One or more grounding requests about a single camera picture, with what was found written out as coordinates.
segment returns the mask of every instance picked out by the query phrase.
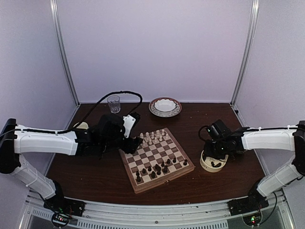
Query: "chessboard frame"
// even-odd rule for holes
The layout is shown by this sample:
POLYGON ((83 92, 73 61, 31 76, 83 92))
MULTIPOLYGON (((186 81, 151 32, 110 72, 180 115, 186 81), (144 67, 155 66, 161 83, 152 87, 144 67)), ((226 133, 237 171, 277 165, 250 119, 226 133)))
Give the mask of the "chessboard frame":
POLYGON ((125 170, 127 172, 127 175, 128 175, 128 178, 132 184, 132 188, 135 192, 135 194, 138 194, 138 193, 141 193, 141 192, 144 192, 144 191, 147 191, 151 188, 154 188, 154 187, 157 187, 159 185, 162 185, 162 184, 166 184, 168 182, 170 182, 171 180, 174 180, 174 179, 177 179, 187 173, 190 173, 192 172, 194 169, 195 169, 195 166, 194 164, 192 163, 192 161, 189 159, 188 155, 185 153, 185 151, 183 150, 183 148, 180 146, 180 144, 178 143, 178 141, 176 140, 176 138, 172 135, 172 133, 170 132, 170 130, 168 128, 164 128, 164 130, 168 133, 169 137, 172 139, 172 141, 176 144, 178 150, 181 152, 182 156, 187 159, 187 163, 188 165, 183 167, 183 168, 180 168, 179 170, 176 170, 174 172, 171 172, 169 174, 166 174, 162 177, 158 177, 148 183, 143 183, 143 184, 140 184, 140 185, 137 185, 136 184, 136 181, 132 175, 132 172, 131 172, 131 169, 129 167, 129 163, 125 157, 125 153, 122 151, 122 150, 119 150, 120 151, 120 155, 121 155, 121 158, 123 160, 123 164, 125 166, 125 170))

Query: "chessboard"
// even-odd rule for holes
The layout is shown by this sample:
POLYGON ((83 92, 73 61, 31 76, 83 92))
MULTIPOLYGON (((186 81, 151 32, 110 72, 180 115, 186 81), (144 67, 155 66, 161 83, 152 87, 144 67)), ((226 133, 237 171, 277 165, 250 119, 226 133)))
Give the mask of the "chessboard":
POLYGON ((135 193, 168 183, 195 169, 187 154, 167 129, 140 134, 142 144, 134 154, 120 150, 135 193))

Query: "wooden tabletop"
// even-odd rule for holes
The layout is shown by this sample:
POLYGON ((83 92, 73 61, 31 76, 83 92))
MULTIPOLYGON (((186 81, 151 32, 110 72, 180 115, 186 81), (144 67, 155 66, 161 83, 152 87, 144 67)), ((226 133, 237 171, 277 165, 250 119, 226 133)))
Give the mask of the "wooden tabletop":
MULTIPOLYGON (((92 104, 82 104, 72 124, 81 120, 92 104)), ((119 115, 125 115, 134 104, 121 104, 119 115)), ((160 118, 150 113, 148 104, 137 110, 141 120, 131 136, 169 128, 191 161, 195 170, 167 184, 135 194, 118 151, 98 157, 77 157, 57 154, 48 177, 58 181, 65 196, 88 201, 115 204, 167 205, 203 203, 246 196, 258 179, 264 177, 259 161, 253 151, 228 162, 218 173, 209 173, 200 166, 202 142, 198 129, 217 119, 235 130, 240 127, 229 104, 182 104, 182 112, 172 118, 160 118)), ((103 114, 109 113, 107 104, 99 105, 88 117, 89 126, 97 124, 103 114)), ((202 131, 204 138, 209 138, 202 131)))

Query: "wooden chessboard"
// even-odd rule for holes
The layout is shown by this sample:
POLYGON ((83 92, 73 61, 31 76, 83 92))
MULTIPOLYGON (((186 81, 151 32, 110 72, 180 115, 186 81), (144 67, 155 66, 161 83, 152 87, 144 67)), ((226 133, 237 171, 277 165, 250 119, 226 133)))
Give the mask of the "wooden chessboard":
POLYGON ((125 169, 135 193, 144 192, 162 185, 195 169, 194 164, 167 128, 164 129, 164 136, 162 137, 162 141, 158 138, 158 141, 152 141, 152 145, 147 142, 147 145, 143 147, 143 144, 141 144, 133 155, 125 154, 120 150, 125 169), (168 166, 168 171, 164 173, 164 167, 161 167, 161 174, 157 175, 155 165, 158 164, 161 166, 162 162, 168 166), (137 171, 139 171, 141 178, 139 182, 136 176, 137 171), (155 178, 151 176, 153 171, 156 173, 155 178))

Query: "white plate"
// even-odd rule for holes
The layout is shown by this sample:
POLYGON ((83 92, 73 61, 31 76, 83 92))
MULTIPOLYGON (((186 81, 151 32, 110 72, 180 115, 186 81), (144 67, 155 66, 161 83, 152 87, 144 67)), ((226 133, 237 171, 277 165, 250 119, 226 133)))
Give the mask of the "white plate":
POLYGON ((182 110, 181 104, 172 98, 157 98, 149 104, 149 110, 159 117, 173 117, 182 110))

